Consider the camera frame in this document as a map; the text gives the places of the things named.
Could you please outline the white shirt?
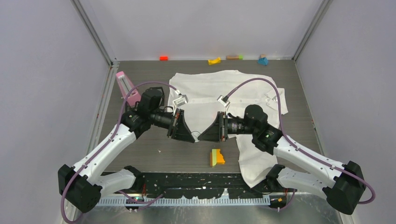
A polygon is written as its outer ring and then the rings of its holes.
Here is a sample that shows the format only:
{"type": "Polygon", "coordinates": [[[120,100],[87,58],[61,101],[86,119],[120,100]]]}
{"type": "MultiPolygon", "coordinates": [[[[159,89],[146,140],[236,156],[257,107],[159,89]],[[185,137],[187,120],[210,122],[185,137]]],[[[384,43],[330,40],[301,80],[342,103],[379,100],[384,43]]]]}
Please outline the white shirt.
{"type": "MultiPolygon", "coordinates": [[[[169,84],[187,96],[188,102],[181,109],[190,131],[199,134],[213,123],[219,111],[243,117],[248,105],[259,105],[268,115],[268,123],[279,127],[276,93],[268,81],[274,82],[268,76],[223,70],[195,75],[176,73],[169,84]]],[[[234,137],[242,178],[252,188],[265,179],[277,158],[257,149],[251,135],[234,137]]]]}

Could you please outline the black frame display box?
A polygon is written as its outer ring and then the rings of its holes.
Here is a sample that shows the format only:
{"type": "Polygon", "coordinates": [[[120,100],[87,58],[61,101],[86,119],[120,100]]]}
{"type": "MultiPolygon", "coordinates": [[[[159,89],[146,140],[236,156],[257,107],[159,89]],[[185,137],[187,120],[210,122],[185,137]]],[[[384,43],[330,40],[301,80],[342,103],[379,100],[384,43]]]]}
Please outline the black frame display box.
{"type": "Polygon", "coordinates": [[[150,87],[149,89],[159,91],[162,96],[165,95],[163,87],[157,86],[157,87],[150,87]]]}

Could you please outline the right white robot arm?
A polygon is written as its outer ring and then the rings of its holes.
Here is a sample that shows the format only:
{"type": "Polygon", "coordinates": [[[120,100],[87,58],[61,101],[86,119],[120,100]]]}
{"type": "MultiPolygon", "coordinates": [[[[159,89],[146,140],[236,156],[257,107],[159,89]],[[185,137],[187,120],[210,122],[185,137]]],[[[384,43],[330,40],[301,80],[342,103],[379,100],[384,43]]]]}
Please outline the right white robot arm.
{"type": "Polygon", "coordinates": [[[260,151],[286,159],[305,170],[301,173],[284,165],[274,165],[265,177],[271,191],[285,188],[308,192],[325,199],[343,214],[353,214],[366,190],[360,165],[322,156],[285,135],[267,119],[258,105],[247,106],[242,118],[218,112],[215,121],[198,140],[220,142],[229,134],[251,135],[253,145],[260,151]]]}

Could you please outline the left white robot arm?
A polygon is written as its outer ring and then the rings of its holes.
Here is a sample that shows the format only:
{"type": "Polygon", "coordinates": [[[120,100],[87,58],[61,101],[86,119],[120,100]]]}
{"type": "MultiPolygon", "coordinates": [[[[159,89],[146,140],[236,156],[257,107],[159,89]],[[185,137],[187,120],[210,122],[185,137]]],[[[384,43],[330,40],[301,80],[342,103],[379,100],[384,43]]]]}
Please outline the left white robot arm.
{"type": "Polygon", "coordinates": [[[135,107],[124,112],[107,137],[85,158],[72,167],[63,165],[58,171],[59,190],[62,197],[82,213],[92,210],[101,198],[128,189],[132,193],[142,190],[143,180],[139,172],[127,166],[119,172],[103,176],[105,168],[129,145],[135,142],[151,126],[167,130],[167,137],[194,143],[196,138],[189,130],[184,111],[180,106],[188,103],[186,95],[176,91],[173,111],[160,109],[163,94],[159,89],[147,89],[135,107]]]}

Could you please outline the orange yellow block pile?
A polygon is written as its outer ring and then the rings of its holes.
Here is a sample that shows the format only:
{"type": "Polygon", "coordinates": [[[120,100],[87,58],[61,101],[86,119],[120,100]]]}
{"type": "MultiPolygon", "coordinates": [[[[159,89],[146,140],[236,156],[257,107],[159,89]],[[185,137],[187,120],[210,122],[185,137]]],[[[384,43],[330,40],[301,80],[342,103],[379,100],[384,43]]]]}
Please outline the orange yellow block pile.
{"type": "Polygon", "coordinates": [[[210,166],[215,167],[216,165],[224,165],[225,163],[226,161],[220,149],[212,149],[210,152],[210,166]]]}

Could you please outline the pink metronome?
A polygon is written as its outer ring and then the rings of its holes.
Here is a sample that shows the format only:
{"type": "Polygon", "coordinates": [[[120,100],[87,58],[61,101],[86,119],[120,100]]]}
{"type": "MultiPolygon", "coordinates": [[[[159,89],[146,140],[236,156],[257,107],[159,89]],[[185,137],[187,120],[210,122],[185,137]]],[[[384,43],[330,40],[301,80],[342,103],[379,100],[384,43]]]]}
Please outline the pink metronome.
{"type": "MultiPolygon", "coordinates": [[[[120,71],[116,74],[116,81],[121,91],[122,97],[125,99],[126,95],[135,86],[123,71],[120,71]]],[[[131,94],[127,97],[127,103],[130,107],[134,107],[135,103],[140,101],[140,99],[140,93],[137,89],[134,89],[134,91],[131,92],[131,94]]]]}

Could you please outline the yellow arch block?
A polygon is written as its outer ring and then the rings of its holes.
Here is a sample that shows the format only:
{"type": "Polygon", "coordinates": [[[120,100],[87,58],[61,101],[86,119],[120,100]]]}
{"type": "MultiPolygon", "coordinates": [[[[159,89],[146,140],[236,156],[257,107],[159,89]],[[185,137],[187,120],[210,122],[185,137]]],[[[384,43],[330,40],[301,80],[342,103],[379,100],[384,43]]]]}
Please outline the yellow arch block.
{"type": "Polygon", "coordinates": [[[208,64],[209,65],[214,65],[214,64],[219,64],[219,63],[221,63],[221,58],[220,57],[208,60],[208,64]]]}

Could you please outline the tan and green block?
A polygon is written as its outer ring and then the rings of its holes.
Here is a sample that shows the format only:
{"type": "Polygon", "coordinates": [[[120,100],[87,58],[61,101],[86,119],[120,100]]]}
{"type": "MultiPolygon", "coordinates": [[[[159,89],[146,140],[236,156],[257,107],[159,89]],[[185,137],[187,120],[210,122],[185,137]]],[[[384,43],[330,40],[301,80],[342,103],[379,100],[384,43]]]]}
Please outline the tan and green block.
{"type": "Polygon", "coordinates": [[[226,60],[243,60],[243,55],[227,55],[226,60]]]}

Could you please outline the blue triangle block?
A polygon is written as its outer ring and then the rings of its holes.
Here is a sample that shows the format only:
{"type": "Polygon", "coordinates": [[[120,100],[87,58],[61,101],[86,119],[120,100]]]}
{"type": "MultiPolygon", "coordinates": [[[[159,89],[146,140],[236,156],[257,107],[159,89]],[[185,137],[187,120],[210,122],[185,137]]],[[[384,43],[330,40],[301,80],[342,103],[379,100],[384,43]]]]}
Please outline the blue triangle block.
{"type": "Polygon", "coordinates": [[[264,65],[264,66],[267,66],[269,64],[269,60],[268,60],[268,58],[267,58],[267,56],[265,54],[261,54],[259,56],[259,59],[258,59],[257,63],[261,64],[261,65],[264,65]]]}

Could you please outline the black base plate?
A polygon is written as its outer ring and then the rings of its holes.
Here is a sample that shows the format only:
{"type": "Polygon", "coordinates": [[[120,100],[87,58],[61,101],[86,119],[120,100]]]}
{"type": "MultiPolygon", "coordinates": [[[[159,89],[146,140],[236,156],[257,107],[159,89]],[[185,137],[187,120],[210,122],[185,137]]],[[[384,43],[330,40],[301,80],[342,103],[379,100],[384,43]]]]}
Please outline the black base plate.
{"type": "Polygon", "coordinates": [[[266,181],[250,187],[240,173],[175,173],[138,172],[132,187],[122,189],[127,194],[156,198],[218,199],[228,194],[231,199],[261,198],[271,193],[290,196],[293,189],[269,186],[266,181]]]}

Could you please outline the red block at wall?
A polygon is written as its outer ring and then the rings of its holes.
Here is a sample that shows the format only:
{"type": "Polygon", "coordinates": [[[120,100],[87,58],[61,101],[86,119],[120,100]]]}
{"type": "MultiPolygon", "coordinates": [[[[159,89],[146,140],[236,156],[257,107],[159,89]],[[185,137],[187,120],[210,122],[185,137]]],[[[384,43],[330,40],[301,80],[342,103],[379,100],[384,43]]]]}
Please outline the red block at wall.
{"type": "Polygon", "coordinates": [[[160,56],[159,57],[160,61],[167,61],[168,59],[169,59],[168,56],[160,56]]]}

